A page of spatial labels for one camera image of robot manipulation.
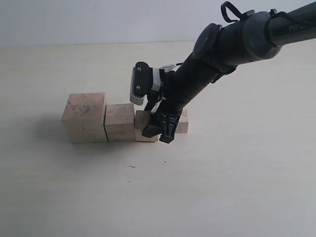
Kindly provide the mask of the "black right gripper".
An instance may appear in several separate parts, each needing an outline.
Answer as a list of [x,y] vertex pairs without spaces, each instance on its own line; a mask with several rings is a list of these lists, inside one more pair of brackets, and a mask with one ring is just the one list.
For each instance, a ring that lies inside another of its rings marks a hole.
[[[160,102],[156,112],[178,114],[207,85],[217,80],[217,68],[195,59],[186,59],[172,66],[172,70],[156,69],[144,64],[144,88],[147,90],[146,111],[151,111]],[[142,136],[152,138],[160,135],[163,143],[174,140],[180,115],[156,115],[149,113],[149,119],[142,130]]]

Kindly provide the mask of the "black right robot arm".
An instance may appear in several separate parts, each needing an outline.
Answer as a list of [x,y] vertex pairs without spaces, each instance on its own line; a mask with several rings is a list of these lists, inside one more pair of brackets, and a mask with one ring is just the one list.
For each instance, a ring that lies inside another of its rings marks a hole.
[[240,12],[231,2],[221,5],[226,26],[211,23],[199,35],[192,52],[181,63],[153,72],[160,79],[158,107],[142,135],[174,140],[183,108],[205,87],[233,73],[239,65],[274,58],[287,44],[316,37],[316,5],[291,12]]

